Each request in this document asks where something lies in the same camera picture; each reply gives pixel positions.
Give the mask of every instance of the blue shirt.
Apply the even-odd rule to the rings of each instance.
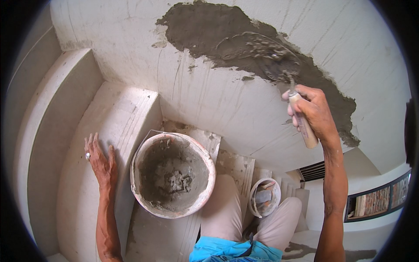
[[[189,262],[279,262],[282,251],[253,241],[250,256],[238,257],[250,247],[250,241],[235,242],[218,237],[201,236],[189,255]]]

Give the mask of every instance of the mortar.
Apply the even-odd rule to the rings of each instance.
[[[147,139],[135,153],[130,170],[135,198],[162,218],[182,218],[202,208],[214,189],[215,176],[208,151],[179,133]]]

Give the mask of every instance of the beige pants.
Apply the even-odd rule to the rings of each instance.
[[[269,216],[262,219],[254,240],[285,251],[297,227],[301,200],[285,199]],[[229,175],[217,175],[214,192],[202,211],[201,236],[241,241],[240,195]]]

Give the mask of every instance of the wooden handle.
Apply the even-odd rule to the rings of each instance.
[[[290,93],[290,104],[292,111],[294,112],[295,118],[298,121],[298,127],[300,128],[301,135],[304,138],[304,143],[307,148],[313,148],[318,144],[318,138],[314,134],[313,129],[311,129],[310,124],[308,123],[307,119],[301,113],[297,113],[294,111],[294,104],[300,100],[304,99],[301,95],[297,92]]]

